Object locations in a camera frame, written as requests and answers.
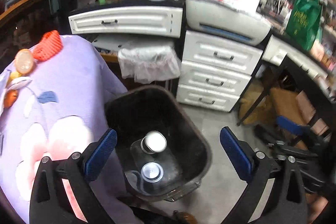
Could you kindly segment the black trash bin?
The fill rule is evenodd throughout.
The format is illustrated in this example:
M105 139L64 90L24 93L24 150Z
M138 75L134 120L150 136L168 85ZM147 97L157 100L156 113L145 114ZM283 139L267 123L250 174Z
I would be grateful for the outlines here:
M108 102L105 116L117 133L116 154L131 194L175 202L200 187L210 145L170 92L154 85L131 90ZM141 141L151 131L166 138L165 151L143 152Z

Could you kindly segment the white lace-covered stool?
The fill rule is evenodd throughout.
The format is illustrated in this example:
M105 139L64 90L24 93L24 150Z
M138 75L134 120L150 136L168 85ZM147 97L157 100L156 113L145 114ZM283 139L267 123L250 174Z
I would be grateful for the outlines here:
M123 48L117 57L122 77L136 83L168 81L181 75L181 61L171 46Z

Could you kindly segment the orange foam fruit net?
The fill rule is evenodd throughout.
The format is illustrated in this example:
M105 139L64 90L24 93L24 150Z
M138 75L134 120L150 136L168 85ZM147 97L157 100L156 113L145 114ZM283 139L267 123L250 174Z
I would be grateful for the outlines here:
M63 49L62 40L57 30L47 32L34 47L33 57L37 61L47 61Z

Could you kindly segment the purple floral tablecloth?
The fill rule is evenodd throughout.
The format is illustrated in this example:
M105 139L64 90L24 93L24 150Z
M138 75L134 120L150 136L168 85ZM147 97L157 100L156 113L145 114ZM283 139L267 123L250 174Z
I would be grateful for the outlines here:
M108 129L105 104L126 87L84 38L64 35L63 49L37 64L1 115L1 202L29 222L40 160L69 158Z

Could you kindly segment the white drawer cabinet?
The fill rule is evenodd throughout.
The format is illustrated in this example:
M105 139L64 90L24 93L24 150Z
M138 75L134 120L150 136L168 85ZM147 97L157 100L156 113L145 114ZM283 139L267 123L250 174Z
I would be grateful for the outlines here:
M186 31L178 102L230 112L252 79L263 51L196 31Z

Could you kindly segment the green shopping bag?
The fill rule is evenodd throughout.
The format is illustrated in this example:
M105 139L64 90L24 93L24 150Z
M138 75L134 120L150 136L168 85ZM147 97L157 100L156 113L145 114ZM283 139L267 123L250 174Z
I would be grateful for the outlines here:
M310 51L318 34L322 6L319 0L295 0L285 33Z

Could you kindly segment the white printer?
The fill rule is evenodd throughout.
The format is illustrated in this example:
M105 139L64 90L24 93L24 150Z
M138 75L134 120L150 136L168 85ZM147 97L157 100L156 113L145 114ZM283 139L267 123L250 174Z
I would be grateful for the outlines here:
M271 24L257 12L238 10L218 0L185 0L189 28L256 46L270 33Z

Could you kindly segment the white long desk drawer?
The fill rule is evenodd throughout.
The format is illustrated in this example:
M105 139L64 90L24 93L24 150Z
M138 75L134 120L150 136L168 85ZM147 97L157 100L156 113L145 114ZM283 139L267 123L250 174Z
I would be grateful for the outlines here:
M141 34L179 38L183 9L165 6L113 7L68 17L72 34Z

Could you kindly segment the brown cushioned chair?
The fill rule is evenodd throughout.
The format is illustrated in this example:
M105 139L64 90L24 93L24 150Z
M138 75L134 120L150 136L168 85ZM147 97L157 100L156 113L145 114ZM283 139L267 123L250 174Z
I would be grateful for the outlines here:
M315 108L315 113L318 118L321 118L328 126L331 133L329 145L332 148L335 148L335 103L327 98L325 93L320 89L318 84L310 78L306 71L298 67L295 63L291 63L290 60L287 60L287 63L282 63L278 67L274 77L270 80L256 101L246 111L244 116L239 119L238 124L242 124L243 121L253 113L263 98L268 93L272 93L272 86L283 71L287 71L293 77L297 87L306 94L310 104ZM274 94L273 105L277 116L287 118L296 124L302 125L303 116L301 109L299 108L297 97L288 96L289 92L282 89L276 89Z

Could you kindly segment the purple yogurt cup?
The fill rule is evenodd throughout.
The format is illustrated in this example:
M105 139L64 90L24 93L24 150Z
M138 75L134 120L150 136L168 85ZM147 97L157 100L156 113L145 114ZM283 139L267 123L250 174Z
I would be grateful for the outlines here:
M148 132L141 141L141 149L149 155L161 153L166 147L167 140L159 131Z

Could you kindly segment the orange-white drink bottle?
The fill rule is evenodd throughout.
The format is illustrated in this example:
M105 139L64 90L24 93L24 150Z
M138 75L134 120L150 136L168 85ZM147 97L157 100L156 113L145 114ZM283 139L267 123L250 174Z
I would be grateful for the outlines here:
M28 49L20 50L15 56L14 65L21 75L29 75L35 66L35 60L31 51Z

